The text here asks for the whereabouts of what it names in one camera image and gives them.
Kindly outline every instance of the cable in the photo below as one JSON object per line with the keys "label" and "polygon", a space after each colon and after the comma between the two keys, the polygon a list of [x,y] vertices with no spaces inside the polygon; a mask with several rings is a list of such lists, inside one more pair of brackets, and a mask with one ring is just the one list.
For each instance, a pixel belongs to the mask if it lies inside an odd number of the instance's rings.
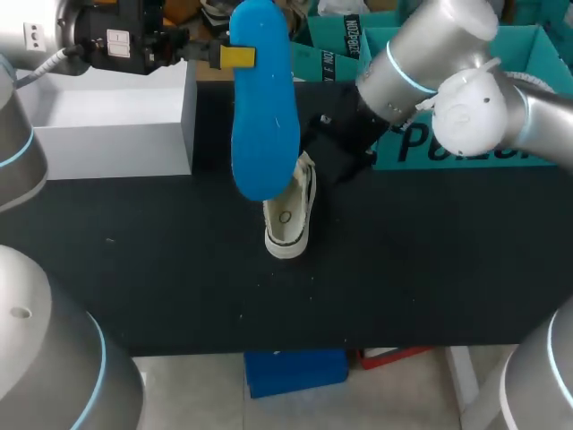
{"label": "cable", "polygon": [[60,49],[51,57],[49,57],[48,60],[46,60],[44,64],[38,67],[34,72],[18,80],[16,82],[16,88],[22,88],[26,85],[30,85],[31,83],[44,76],[46,73],[52,71],[57,65],[62,63],[69,56],[80,56],[82,53],[83,47],[81,47],[81,45]]}
{"label": "cable", "polygon": [[518,81],[523,81],[527,83],[531,83],[535,87],[539,88],[540,90],[545,90],[550,92],[551,94],[555,94],[555,91],[551,86],[547,84],[547,82],[542,81],[539,78],[527,73],[521,72],[506,72],[506,75],[509,78],[517,79]]}

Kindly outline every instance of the floor tile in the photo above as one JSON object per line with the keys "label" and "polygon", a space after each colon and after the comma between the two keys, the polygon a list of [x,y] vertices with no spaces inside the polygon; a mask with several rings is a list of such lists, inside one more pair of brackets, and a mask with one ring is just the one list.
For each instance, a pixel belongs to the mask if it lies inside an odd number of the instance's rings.
{"label": "floor tile", "polygon": [[143,430],[242,430],[242,354],[136,358],[145,374]]}

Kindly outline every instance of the blue object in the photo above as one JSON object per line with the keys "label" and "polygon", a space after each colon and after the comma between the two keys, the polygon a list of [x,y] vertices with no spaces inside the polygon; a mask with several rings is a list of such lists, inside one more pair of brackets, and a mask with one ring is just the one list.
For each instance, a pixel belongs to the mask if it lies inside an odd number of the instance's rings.
{"label": "blue object", "polygon": [[338,349],[246,352],[244,365],[253,399],[342,383],[348,377],[346,353]]}
{"label": "blue object", "polygon": [[262,202],[287,188],[300,146],[288,27],[271,0],[242,2],[229,26],[231,45],[256,48],[255,67],[235,69],[233,176],[246,198]]}

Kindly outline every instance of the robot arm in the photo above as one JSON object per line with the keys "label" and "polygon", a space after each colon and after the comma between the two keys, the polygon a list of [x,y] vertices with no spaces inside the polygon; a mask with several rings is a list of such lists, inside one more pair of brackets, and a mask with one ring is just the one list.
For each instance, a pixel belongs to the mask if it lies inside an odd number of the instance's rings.
{"label": "robot arm", "polygon": [[426,107],[437,140],[452,153],[512,148],[573,168],[573,99],[507,76],[489,50],[498,25],[484,0],[423,2],[357,79],[344,108],[310,124],[304,144],[311,157],[341,149],[343,167],[332,175],[340,178],[381,135]]}

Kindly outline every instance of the teal cardboard box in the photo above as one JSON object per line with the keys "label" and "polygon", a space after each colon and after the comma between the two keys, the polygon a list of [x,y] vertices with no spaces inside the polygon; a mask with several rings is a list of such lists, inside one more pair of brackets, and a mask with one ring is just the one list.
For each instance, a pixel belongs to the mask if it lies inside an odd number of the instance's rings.
{"label": "teal cardboard box", "polygon": [[[359,71],[366,69],[398,29],[367,29],[363,34]],[[492,54],[506,71],[525,72],[551,85],[560,94],[573,95],[573,76],[539,26],[500,27]],[[463,158],[445,151],[433,137],[432,117],[421,114],[405,132],[388,132],[376,143],[380,170],[430,168],[509,168],[551,164],[514,150],[493,151]]]}
{"label": "teal cardboard box", "polygon": [[363,15],[319,16],[314,2],[308,15],[308,27],[312,44],[335,54],[358,59],[361,36],[364,29],[399,27],[403,22],[404,2],[398,1],[398,9],[390,12],[366,13]]}
{"label": "teal cardboard box", "polygon": [[563,61],[573,67],[573,0],[544,0],[540,23]]}
{"label": "teal cardboard box", "polygon": [[291,43],[293,74],[303,81],[353,81],[358,60],[337,56],[329,51]]}

